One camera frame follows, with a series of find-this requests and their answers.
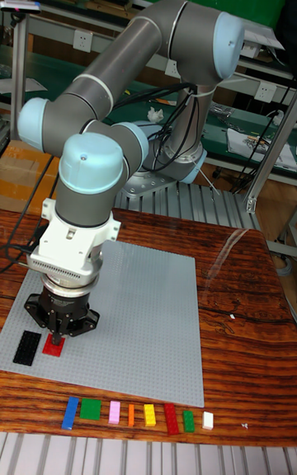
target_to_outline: blue lego brick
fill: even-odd
[[[69,397],[62,423],[62,429],[71,430],[73,428],[75,413],[78,409],[78,402],[79,398],[75,398],[73,396]]]

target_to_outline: light blue joint cap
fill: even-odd
[[[242,21],[226,12],[221,12],[214,27],[214,65],[222,79],[232,76],[243,47],[244,28]]]
[[[17,132],[21,140],[42,152],[44,150],[42,144],[42,122],[47,102],[48,99],[42,99],[41,97],[30,99],[22,107],[17,121]]]
[[[120,179],[123,157],[114,139],[92,132],[74,134],[64,144],[59,175],[69,189],[95,195],[109,190]]]
[[[145,160],[145,158],[149,154],[149,142],[148,142],[148,139],[147,139],[145,133],[135,123],[130,123],[129,121],[123,121],[121,123],[116,123],[115,125],[112,125],[112,127],[116,127],[117,125],[121,125],[122,127],[126,127],[131,132],[133,132],[133,134],[136,136],[137,140],[139,141],[140,148],[141,148],[141,153],[142,153],[141,164],[142,164],[142,162]]]

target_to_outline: metal grate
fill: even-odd
[[[142,196],[127,195],[122,190],[115,198],[115,207],[231,228],[260,229],[256,215],[246,211],[243,195],[220,190],[216,193],[211,187],[196,184],[175,182]]]

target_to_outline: wall outlet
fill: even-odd
[[[172,78],[179,78],[180,74],[177,71],[177,61],[169,59],[165,68],[165,75],[171,76]]]
[[[260,81],[259,88],[254,96],[254,99],[264,101],[264,103],[271,103],[273,96],[276,93],[276,85],[272,82]]]
[[[73,38],[73,47],[82,52],[91,52],[92,32],[86,30],[75,30]]]

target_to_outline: green lego brick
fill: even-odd
[[[182,414],[185,433],[194,433],[195,424],[192,411],[184,411]]]
[[[87,420],[99,420],[101,410],[101,400],[93,400],[92,398],[83,398],[80,411],[80,418]]]

